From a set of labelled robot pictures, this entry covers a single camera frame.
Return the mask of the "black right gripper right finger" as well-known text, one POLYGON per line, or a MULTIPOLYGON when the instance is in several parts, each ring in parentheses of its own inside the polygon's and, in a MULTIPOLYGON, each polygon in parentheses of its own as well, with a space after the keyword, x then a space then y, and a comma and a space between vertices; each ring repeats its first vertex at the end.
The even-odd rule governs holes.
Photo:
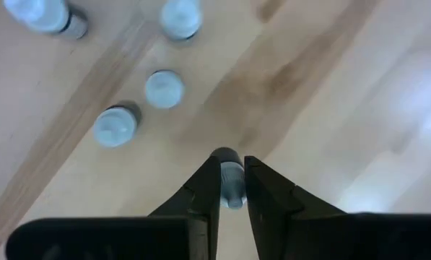
POLYGON ((245 157, 260 260, 431 260, 431 214, 346 213, 245 157))

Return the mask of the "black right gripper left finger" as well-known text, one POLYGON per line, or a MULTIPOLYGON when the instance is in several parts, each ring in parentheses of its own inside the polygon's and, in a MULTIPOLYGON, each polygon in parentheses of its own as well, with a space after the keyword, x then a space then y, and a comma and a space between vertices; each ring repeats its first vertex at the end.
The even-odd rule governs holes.
POLYGON ((209 157, 152 213, 138 217, 43 218, 20 225, 7 260, 214 260, 220 162, 209 157))

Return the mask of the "small dark food coloring bottle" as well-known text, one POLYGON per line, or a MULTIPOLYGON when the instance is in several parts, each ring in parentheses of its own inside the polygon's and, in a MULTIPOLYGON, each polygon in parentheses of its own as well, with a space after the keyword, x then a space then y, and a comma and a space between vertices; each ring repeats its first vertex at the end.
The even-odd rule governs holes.
POLYGON ((202 22, 200 0, 167 0, 160 12, 161 27, 172 40, 192 38, 202 22))
POLYGON ((6 10, 32 31, 78 40, 88 31, 83 10, 67 0, 3 0, 6 10))
POLYGON ((211 156, 220 161, 220 204, 229 209, 241 209, 247 202, 247 196, 245 170, 238 153, 229 147, 220 147, 211 156))
POLYGON ((155 108, 169 109, 181 102, 185 89, 186 86, 177 73, 172 70, 159 70, 148 77, 145 97, 155 108))
POLYGON ((106 108, 92 127, 95 141, 103 147, 120 147, 130 142, 142 120, 140 107, 131 100, 122 100, 106 108))

